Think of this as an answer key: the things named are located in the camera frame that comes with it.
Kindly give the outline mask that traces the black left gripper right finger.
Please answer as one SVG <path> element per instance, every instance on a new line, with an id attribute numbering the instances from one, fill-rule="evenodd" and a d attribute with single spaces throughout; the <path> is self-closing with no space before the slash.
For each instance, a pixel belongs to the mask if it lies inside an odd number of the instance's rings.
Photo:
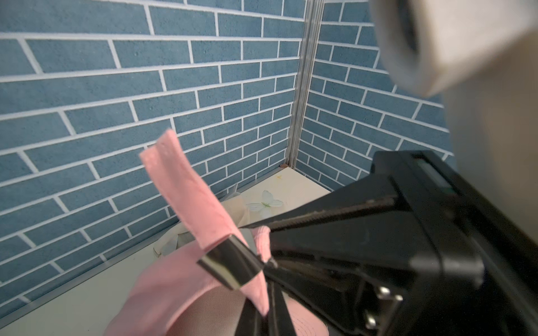
<path id="1" fill-rule="evenodd" d="M 267 316 L 267 335 L 296 336 L 283 292 L 274 281 L 268 282 L 269 313 Z"/>

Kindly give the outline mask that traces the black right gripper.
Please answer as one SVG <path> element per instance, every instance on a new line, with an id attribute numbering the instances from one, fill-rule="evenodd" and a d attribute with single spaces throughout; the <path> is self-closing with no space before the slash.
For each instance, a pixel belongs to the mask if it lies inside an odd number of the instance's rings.
<path id="1" fill-rule="evenodd" d="M 536 335 L 537 244 L 427 152 L 381 152 L 333 209 L 244 226 L 287 230 L 338 221 L 328 240 L 358 275 L 264 274 L 334 335 Z"/>

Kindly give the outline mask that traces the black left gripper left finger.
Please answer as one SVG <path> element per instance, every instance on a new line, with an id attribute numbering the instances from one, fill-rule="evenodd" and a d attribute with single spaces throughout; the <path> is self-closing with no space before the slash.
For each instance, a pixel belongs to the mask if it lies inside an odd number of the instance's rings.
<path id="1" fill-rule="evenodd" d="M 266 318 L 261 315 L 249 299 L 246 299 L 234 336 L 264 335 L 267 335 Z"/>

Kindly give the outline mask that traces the pink baseball cap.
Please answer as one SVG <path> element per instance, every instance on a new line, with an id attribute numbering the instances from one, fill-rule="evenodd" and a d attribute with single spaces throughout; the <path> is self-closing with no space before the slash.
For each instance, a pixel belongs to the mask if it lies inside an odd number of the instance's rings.
<path id="1" fill-rule="evenodd" d="M 176 134 L 166 131 L 140 155 L 151 180 L 185 225 L 203 219 L 221 203 L 191 167 Z M 207 248 L 190 242 L 143 271 L 106 335 L 232 335 L 249 299 L 263 317 L 270 309 L 266 277 L 259 272 L 237 290 L 226 288 L 200 266 L 200 259 L 228 237 L 238 238 L 269 261 L 270 229 L 238 229 Z"/>

